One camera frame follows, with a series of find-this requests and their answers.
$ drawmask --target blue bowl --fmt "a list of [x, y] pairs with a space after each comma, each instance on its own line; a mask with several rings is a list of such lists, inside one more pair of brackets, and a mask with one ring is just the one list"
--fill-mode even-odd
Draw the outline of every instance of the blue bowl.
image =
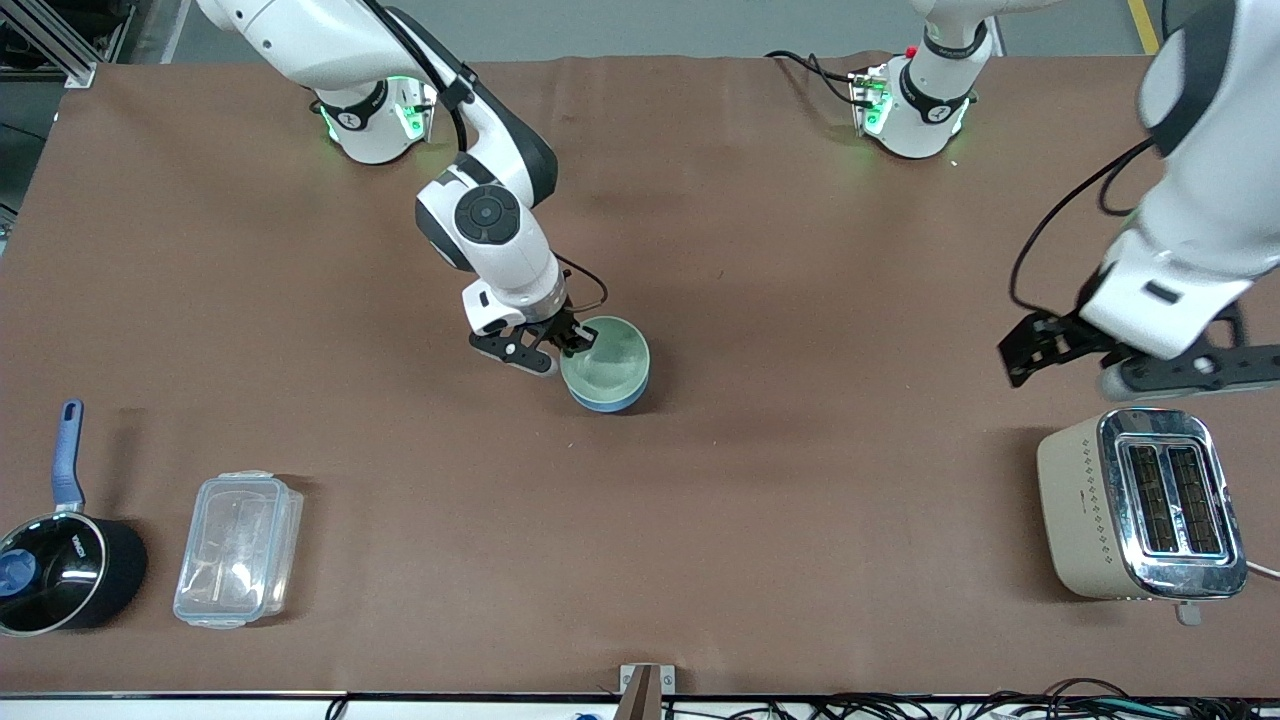
[[596, 332], [586, 352], [561, 359], [561, 377], [582, 407], [617, 413], [640, 400], [649, 387], [649, 343], [622, 318], [602, 315], [582, 320]]

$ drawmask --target black saucepan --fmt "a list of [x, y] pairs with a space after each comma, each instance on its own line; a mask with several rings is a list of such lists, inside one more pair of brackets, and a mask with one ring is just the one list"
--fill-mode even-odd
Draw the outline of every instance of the black saucepan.
[[147, 551], [132, 528], [82, 515], [76, 478], [84, 405], [68, 400], [54, 446], [54, 511], [0, 541], [0, 634], [93, 628], [133, 600]]

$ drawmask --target pan handle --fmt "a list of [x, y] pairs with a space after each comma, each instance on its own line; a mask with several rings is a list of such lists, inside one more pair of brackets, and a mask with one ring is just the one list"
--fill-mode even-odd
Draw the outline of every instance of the pan handle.
[[76, 456], [79, 455], [81, 418], [84, 404], [78, 398], [63, 404], [58, 421], [58, 443], [54, 445], [54, 506], [56, 511], [79, 512], [84, 510], [84, 492], [76, 478]]

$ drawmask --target white robotic arm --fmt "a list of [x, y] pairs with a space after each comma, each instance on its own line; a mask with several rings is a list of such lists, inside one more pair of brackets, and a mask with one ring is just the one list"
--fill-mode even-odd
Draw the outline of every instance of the white robotic arm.
[[564, 274], [531, 213], [556, 190], [556, 154], [430, 32], [375, 0], [197, 1], [312, 88], [334, 140], [357, 161], [385, 163], [412, 145], [421, 128], [406, 119], [422, 83], [434, 85], [477, 140], [419, 192], [416, 218], [445, 261], [480, 277], [462, 293], [471, 345], [535, 374], [556, 370], [543, 341], [568, 355], [590, 348], [595, 336], [573, 319]]
[[960, 132], [973, 83], [995, 40], [987, 18], [1046, 8], [1060, 0], [909, 0], [924, 17], [914, 56], [900, 55], [854, 78], [860, 132], [904, 158], [940, 152]]
[[[1236, 299], [1280, 264], [1280, 3], [1219, 0], [1152, 61], [1138, 114], [1165, 156], [1074, 313], [1033, 314], [1001, 343], [1010, 379], [1096, 351], [1114, 400], [1280, 382], [1280, 347], [1249, 347]], [[1222, 320], [1231, 346], [1204, 336]]]

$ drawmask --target brown paper surface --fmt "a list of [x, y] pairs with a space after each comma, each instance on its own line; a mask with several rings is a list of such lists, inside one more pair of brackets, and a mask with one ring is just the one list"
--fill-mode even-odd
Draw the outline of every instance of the brown paper surface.
[[[1108, 404], [1091, 361], [1012, 391], [996, 352], [1028, 232], [1140, 137], [1144, 65], [993, 60], [964, 133], [914, 163], [794, 65], [481, 67], [559, 155], [553, 246], [653, 348], [621, 416], [468, 348], [470, 278], [413, 224], [445, 118], [361, 167], [265, 65], [102, 68], [0, 261], [0, 525], [51, 507], [79, 396], [88, 512], [140, 528], [151, 568], [106, 628], [0, 639], [0, 689], [594, 691], [662, 661], [686, 692], [1280, 694], [1280, 584], [1185, 629], [1056, 580], [1036, 446]], [[1116, 227], [1083, 197], [1025, 293], [1069, 306]], [[1258, 342], [1277, 309], [1267, 278]], [[1272, 564], [1277, 398], [1172, 404], [1211, 428]], [[285, 611], [189, 628], [172, 602], [196, 491], [244, 469], [306, 496]]]

